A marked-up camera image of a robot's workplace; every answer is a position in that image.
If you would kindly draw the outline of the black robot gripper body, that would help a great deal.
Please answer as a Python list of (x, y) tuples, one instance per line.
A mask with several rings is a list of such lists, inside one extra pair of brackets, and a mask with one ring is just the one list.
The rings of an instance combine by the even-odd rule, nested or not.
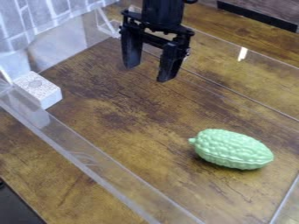
[(181, 25), (185, 4), (195, 0), (143, 0), (140, 12), (129, 9), (121, 11), (123, 27), (132, 29), (143, 35), (143, 44), (164, 49), (168, 42), (175, 42), (189, 51), (193, 31)]

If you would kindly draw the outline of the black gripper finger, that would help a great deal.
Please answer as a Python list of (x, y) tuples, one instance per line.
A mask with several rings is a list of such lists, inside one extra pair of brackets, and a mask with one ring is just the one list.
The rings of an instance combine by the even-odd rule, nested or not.
[(124, 66), (133, 68), (141, 60), (143, 35), (127, 27), (121, 28), (120, 34)]
[(156, 80), (165, 82), (176, 77), (183, 59), (185, 57), (185, 49), (175, 42), (168, 42), (163, 47), (160, 57), (159, 74)]

